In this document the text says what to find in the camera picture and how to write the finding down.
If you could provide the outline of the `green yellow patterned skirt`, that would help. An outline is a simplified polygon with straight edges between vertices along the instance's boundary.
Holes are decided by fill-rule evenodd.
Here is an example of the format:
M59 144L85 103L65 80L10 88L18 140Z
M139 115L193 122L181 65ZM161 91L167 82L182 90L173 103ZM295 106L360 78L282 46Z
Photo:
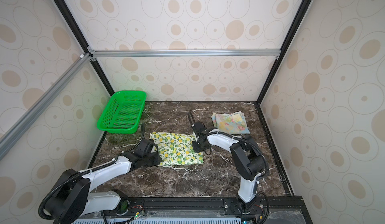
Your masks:
M161 158L159 166L203 164L203 154L195 153L192 142L194 135L153 132L150 139L158 146Z

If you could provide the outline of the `pastel floral skirt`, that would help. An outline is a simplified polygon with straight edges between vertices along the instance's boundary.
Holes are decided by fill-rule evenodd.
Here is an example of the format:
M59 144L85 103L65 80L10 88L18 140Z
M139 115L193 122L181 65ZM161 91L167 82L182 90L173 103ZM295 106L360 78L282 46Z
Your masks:
M213 113L211 118L214 127L222 132L231 135L250 134L245 115L242 112L232 114Z

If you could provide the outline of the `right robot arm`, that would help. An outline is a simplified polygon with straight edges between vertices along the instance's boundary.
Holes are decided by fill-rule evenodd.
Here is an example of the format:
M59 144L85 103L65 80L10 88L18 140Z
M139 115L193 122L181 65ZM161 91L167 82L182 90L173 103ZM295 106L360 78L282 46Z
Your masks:
M218 129L207 128L202 122L191 124L195 141L194 152L207 152L213 146L231 153L237 172L241 176L238 190L239 202L248 207L257 196L259 180L269 175L266 157L250 135L235 136Z

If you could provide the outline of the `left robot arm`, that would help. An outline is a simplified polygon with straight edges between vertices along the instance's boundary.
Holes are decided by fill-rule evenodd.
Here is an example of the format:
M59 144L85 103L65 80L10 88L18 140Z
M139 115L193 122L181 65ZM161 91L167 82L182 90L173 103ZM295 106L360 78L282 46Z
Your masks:
M117 189L99 193L93 190L134 170L158 166L160 161L154 141L142 139L136 148L122 152L107 163L82 171L68 169L43 198L38 214L58 224L71 224L83 215L99 211L123 215L129 208L127 195Z

